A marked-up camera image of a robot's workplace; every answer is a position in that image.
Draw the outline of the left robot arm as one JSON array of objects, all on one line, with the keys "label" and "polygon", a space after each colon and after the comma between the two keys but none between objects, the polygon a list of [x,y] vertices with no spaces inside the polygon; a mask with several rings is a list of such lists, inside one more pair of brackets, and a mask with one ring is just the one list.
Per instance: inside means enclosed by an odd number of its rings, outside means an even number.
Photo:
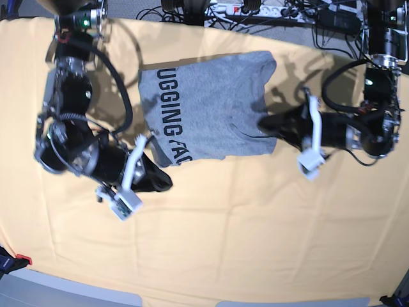
[{"label": "left robot arm", "polygon": [[[339,12],[340,2],[298,4],[283,17],[305,13],[322,29],[353,37],[359,56],[332,72],[323,82],[321,95],[304,88],[305,102],[258,122],[265,134],[298,149],[299,170],[308,179],[317,177],[328,159],[325,148],[352,153],[362,150],[374,162],[386,157],[399,140],[402,109],[398,97],[401,67],[408,61],[408,3],[364,1],[360,13]],[[334,102],[330,85],[348,70],[364,66],[363,101],[358,106]]]}]

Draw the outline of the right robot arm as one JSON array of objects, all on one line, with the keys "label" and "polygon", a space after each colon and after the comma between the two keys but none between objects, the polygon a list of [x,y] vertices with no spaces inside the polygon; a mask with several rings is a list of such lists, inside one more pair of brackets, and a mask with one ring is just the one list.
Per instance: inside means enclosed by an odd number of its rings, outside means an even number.
[{"label": "right robot arm", "polygon": [[[109,58],[98,48],[107,15],[106,1],[42,1],[54,15],[48,73],[42,109],[36,118],[35,160],[53,174],[66,171],[94,180],[96,198],[107,201],[120,220],[142,206],[139,192],[165,192],[173,183],[144,153],[150,139],[139,135],[129,148],[119,135],[132,123],[127,89]],[[125,107],[125,119],[114,130],[90,120],[93,97],[87,64],[98,58],[110,71]]]}]

